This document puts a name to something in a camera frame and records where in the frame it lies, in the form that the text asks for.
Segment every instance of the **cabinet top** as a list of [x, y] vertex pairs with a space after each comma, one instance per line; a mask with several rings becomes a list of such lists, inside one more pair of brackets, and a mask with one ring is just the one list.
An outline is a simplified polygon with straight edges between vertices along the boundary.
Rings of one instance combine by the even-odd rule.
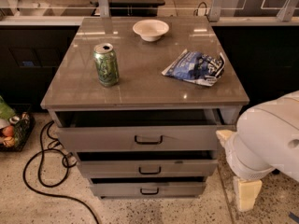
[[[124, 109], [246, 105], [246, 95], [233, 67], [206, 18], [158, 17], [169, 25], [166, 35], [147, 42], [133, 26], [144, 18], [86, 18], [78, 29], [41, 103], [45, 109]], [[93, 48], [113, 45], [120, 80], [100, 84]], [[204, 87], [162, 75], [183, 50], [200, 51], [226, 59], [224, 74], [212, 87]]]

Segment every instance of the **gray cabinet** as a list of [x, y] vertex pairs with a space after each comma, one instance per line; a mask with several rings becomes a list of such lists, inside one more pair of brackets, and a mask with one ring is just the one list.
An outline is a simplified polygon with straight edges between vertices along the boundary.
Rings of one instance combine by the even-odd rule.
[[[216, 130], [249, 100], [228, 60], [210, 88], [161, 74], [185, 49], [223, 52], [206, 18], [159, 18], [170, 30], [151, 43], [133, 32], [140, 20], [84, 19], [41, 105], [99, 198], [197, 197], [217, 167]], [[104, 42], [120, 71], [109, 88], [93, 62]]]

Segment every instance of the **plastic bag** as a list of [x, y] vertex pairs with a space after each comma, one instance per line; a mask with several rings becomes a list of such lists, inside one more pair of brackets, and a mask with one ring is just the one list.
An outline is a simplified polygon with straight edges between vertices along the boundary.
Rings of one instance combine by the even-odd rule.
[[212, 86], [224, 72], [225, 60], [220, 54], [217, 60], [199, 51], [187, 51], [181, 55], [162, 74], [197, 85]]
[[16, 112], [4, 101], [0, 95], [0, 119], [9, 120], [16, 115]]

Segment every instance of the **aluminum can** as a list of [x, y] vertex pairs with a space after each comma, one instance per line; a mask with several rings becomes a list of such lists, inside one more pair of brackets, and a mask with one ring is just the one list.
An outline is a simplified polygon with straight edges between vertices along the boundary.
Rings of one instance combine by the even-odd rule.
[[103, 86], [113, 86], [119, 82], [119, 68], [116, 53], [109, 43], [94, 47], [93, 58], [99, 80]]

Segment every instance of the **speckled floor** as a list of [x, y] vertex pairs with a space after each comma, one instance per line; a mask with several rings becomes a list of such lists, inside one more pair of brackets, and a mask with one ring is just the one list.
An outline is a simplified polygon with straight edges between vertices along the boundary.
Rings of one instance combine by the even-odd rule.
[[[50, 121], [48, 114], [36, 113], [36, 126], [22, 152], [0, 153], [0, 223], [95, 223], [92, 214], [82, 204], [72, 200], [42, 196], [29, 190], [22, 172], [26, 162], [40, 151], [39, 134]], [[44, 144], [48, 137], [42, 138]], [[48, 189], [37, 181], [40, 158], [33, 161], [27, 179], [34, 188], [82, 200], [96, 214], [101, 224], [199, 224], [199, 223], [296, 223], [289, 218], [293, 212], [299, 216], [299, 183], [284, 174], [268, 175], [263, 179], [262, 191], [254, 209], [238, 212], [233, 192], [233, 173], [228, 167], [224, 153], [219, 156], [219, 168], [207, 180], [202, 196], [196, 199], [120, 199], [99, 200], [89, 189], [77, 167], [70, 170], [69, 177], [59, 187]], [[49, 153], [45, 159], [43, 180], [59, 181], [64, 176], [61, 157]]]

